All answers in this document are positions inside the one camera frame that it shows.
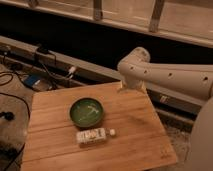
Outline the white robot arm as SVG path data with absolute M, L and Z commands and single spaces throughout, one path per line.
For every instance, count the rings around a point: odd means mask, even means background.
M 144 82 L 203 100 L 191 132 L 183 171 L 213 171 L 213 64 L 158 64 L 136 47 L 122 58 L 117 69 L 124 85 L 141 88 Z

